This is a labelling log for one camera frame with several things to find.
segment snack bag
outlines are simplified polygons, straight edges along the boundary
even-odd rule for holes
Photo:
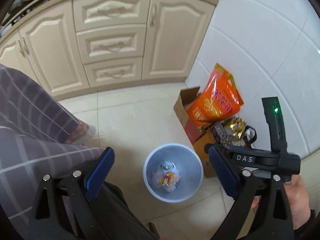
[[[232,74],[217,63],[205,90],[186,111],[204,133],[212,123],[238,113],[243,104]]]

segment blue gripper pad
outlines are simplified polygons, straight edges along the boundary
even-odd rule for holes
[[[104,156],[100,157],[100,161],[98,162],[97,166],[91,172],[90,176],[85,181],[85,189],[86,193],[84,194],[87,201],[91,200],[92,198],[96,197],[102,187],[106,176],[108,175],[109,171],[113,163],[115,162],[115,152],[112,148],[109,148],[107,152],[104,153]]]
[[[226,194],[232,197],[234,200],[237,200],[239,196],[237,179],[233,175],[229,166],[226,164],[224,158],[214,146],[210,147],[209,149],[209,161],[216,172]]]

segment drawer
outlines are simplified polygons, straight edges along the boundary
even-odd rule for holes
[[[150,0],[73,0],[76,31],[147,23]]]
[[[142,57],[108,60],[85,65],[90,87],[141,80]]]
[[[143,56],[146,26],[113,26],[78,33],[84,64]]]

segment light blue trash can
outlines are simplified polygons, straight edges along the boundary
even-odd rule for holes
[[[174,163],[181,179],[173,192],[152,188],[148,182],[152,172],[163,162]],[[203,167],[198,155],[190,148],[177,143],[164,144],[153,150],[143,167],[143,179],[149,192],[157,199],[178,203],[191,198],[200,188],[203,180]]]

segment silver screw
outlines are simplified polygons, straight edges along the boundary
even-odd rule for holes
[[[248,170],[243,170],[242,171],[242,175],[245,176],[245,177],[250,177],[251,176],[251,172],[248,171]]]
[[[81,171],[79,171],[79,170],[76,170],[76,171],[74,171],[73,173],[72,173],[72,175],[75,177],[75,178],[77,178],[77,177],[80,177],[81,176]]]
[[[46,175],[44,175],[44,176],[42,177],[42,179],[43,179],[44,181],[48,181],[50,178],[51,178],[51,177],[50,177],[49,174],[46,174]]]
[[[273,175],[273,179],[274,179],[275,181],[280,181],[280,180],[281,180],[280,176],[277,175],[277,174]]]

